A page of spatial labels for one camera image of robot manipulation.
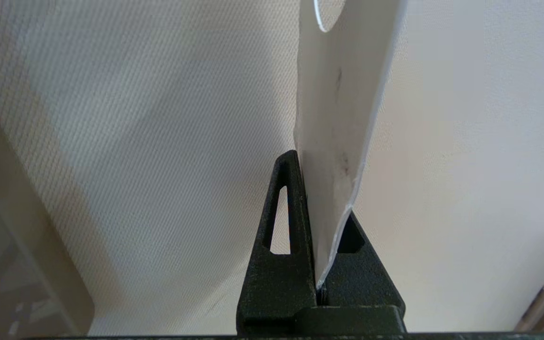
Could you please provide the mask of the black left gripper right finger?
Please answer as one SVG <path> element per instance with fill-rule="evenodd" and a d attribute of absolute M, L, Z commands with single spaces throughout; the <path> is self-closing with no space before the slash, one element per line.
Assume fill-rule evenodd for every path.
<path fill-rule="evenodd" d="M 324 333 L 405 333 L 405 303 L 351 213 L 324 282 Z"/>

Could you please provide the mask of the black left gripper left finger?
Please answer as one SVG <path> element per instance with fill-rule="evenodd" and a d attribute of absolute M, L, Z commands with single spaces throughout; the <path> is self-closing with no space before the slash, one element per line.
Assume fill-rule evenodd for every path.
<path fill-rule="evenodd" d="M 298 153 L 279 156 L 272 170 L 236 308 L 238 333 L 296 333 L 295 316 L 315 307 L 315 269 L 304 181 Z M 272 253 L 281 188 L 287 190 L 289 254 Z"/>

